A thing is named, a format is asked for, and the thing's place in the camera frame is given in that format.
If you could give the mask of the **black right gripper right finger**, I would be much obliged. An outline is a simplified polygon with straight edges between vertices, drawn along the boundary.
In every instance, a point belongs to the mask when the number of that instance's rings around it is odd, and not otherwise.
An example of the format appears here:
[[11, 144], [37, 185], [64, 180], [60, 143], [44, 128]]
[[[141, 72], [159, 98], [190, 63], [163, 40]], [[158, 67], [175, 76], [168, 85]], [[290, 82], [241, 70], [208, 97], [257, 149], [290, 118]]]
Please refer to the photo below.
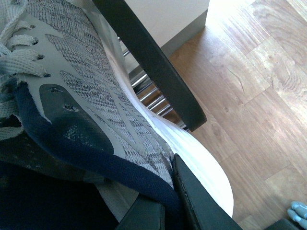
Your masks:
[[174, 183], [184, 207], [189, 230], [240, 230], [241, 227], [214, 201], [182, 158], [172, 162]]

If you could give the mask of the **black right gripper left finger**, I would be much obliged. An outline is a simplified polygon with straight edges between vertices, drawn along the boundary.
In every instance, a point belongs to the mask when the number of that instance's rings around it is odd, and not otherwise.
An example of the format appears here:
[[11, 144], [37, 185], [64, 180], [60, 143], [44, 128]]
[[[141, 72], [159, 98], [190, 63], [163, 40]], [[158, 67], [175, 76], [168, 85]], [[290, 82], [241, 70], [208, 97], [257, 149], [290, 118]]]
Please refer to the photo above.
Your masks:
[[116, 230], [164, 230], [165, 207], [153, 200], [136, 200]]

